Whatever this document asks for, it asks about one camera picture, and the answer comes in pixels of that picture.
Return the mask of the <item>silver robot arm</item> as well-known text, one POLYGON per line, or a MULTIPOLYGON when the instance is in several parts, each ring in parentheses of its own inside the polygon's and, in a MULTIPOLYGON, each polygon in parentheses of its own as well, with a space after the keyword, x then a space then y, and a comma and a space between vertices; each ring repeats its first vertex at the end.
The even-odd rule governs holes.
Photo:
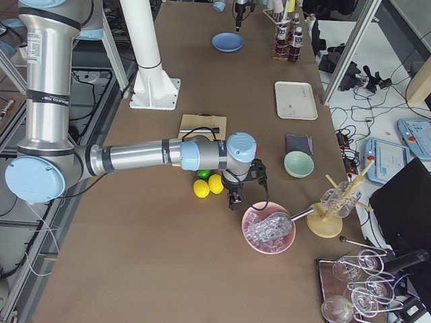
POLYGON ((247 182, 266 185, 256 141, 244 132, 226 140, 187 133, 133 145, 74 145, 68 137, 73 41, 103 37, 102 2, 20 1, 19 17, 28 31, 26 134, 5 171, 6 184, 18 198, 44 203, 92 176, 172 164, 219 170, 231 209, 245 200, 247 182))

